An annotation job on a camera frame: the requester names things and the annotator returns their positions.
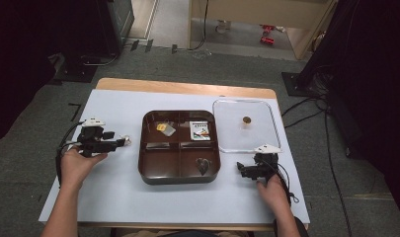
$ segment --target gold round object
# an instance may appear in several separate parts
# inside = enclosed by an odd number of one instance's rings
[[[243,117],[243,122],[245,122],[246,124],[251,123],[251,119],[249,117]]]

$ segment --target stand base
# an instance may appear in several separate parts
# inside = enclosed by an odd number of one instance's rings
[[[98,66],[67,66],[64,62],[60,69],[58,69],[53,80],[54,81],[68,81],[68,82],[83,82],[91,83]]]
[[[282,79],[285,85],[286,91],[289,96],[294,97],[316,97],[318,94],[308,88],[298,88],[297,87],[297,78],[300,75],[299,73],[289,73],[282,72]]]

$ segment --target small packet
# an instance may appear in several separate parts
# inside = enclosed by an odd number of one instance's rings
[[[161,131],[163,134],[166,136],[171,136],[173,133],[175,133],[176,129],[173,128],[171,125],[168,123],[159,123],[157,124],[156,127],[157,130]]]

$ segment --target hand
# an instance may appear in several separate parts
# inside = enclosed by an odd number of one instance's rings
[[[286,211],[290,211],[288,200],[286,199],[285,190],[283,189],[280,177],[273,175],[265,187],[261,182],[257,183],[259,195],[278,216]]]
[[[78,191],[92,168],[107,156],[103,153],[86,158],[79,154],[79,147],[73,146],[61,159],[61,188]]]

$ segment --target white tabletop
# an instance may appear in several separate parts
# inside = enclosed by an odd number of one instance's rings
[[[138,173],[138,151],[143,116],[154,110],[206,110],[219,97],[163,94],[129,91],[94,90],[81,119],[96,117],[106,122],[105,131],[131,137],[132,144],[110,152],[109,157],[94,167],[80,190],[78,221],[112,226],[117,223],[202,224],[202,225],[267,225],[274,215],[259,198],[256,182],[242,178],[236,162],[254,165],[253,154],[220,152],[221,169],[217,178],[207,184],[149,186]],[[283,153],[279,163],[288,171],[290,191],[299,199],[291,209],[303,223],[309,223],[305,200],[297,171],[283,129],[275,99],[261,100],[273,109]],[[77,138],[80,128],[73,139]],[[40,214],[46,222],[58,194],[54,181]]]

